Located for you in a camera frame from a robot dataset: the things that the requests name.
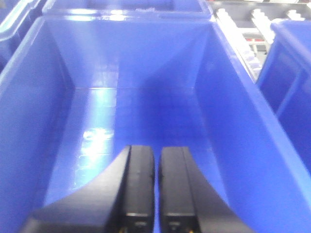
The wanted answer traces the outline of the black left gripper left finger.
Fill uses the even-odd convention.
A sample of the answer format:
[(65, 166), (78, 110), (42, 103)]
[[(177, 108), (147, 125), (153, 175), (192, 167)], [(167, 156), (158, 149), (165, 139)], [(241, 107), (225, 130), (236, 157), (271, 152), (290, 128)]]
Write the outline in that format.
[(149, 146), (126, 146), (74, 193), (32, 212), (22, 233), (151, 233), (155, 163)]

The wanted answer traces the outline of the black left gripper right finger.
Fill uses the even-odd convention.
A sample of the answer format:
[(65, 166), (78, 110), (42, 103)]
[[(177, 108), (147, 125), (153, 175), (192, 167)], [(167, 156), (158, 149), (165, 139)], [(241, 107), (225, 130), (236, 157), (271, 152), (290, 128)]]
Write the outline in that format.
[(252, 233), (206, 180), (187, 147), (164, 147), (159, 164), (163, 233)]

